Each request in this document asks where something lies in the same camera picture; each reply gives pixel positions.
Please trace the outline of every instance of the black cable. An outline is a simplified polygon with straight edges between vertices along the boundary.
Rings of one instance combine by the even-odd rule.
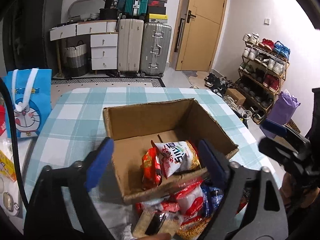
[[[12,99],[11,99],[10,93],[8,91],[8,88],[5,85],[5,83],[3,82],[2,78],[0,78],[0,93],[2,94],[4,102],[5,102],[5,106],[7,107],[7,114],[8,114],[8,118],[9,118],[9,126],[10,126],[10,133],[11,133],[11,142],[12,142],[13,164],[14,164],[14,169],[16,171],[18,187],[19,187],[21,198],[22,198],[22,202],[23,202],[26,210],[28,210],[29,203],[28,203],[28,199],[26,196],[26,192],[24,190],[22,175],[21,175],[21,170],[20,170],[17,128],[16,128],[16,122],[14,119],[13,104],[12,104]]]

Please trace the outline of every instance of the cardboard box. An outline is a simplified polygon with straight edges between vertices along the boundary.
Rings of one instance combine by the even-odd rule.
[[[203,168],[184,175],[163,176],[158,188],[142,190],[141,158],[155,143],[191,140],[197,146],[208,139],[227,159],[239,150],[221,126],[194,99],[109,107],[103,110],[109,137],[115,141],[113,168],[124,203],[163,197],[184,188],[184,183],[207,176]]]
[[[228,88],[227,92],[225,93],[225,96],[230,96],[235,101],[236,105],[239,106],[239,108],[242,107],[245,97],[236,89]]]

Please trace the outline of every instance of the white suitcase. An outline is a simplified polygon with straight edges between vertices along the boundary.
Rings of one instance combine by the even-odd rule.
[[[142,20],[121,19],[118,35],[118,71],[137,72],[140,76],[140,55],[143,34]]]

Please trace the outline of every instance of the laundry basket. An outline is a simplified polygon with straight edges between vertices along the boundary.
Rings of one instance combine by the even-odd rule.
[[[67,63],[71,77],[80,77],[88,73],[87,44],[66,48]]]

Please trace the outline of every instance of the yellow package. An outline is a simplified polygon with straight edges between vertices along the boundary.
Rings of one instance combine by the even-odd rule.
[[[13,162],[0,150],[0,174],[8,177],[13,182],[17,180]]]

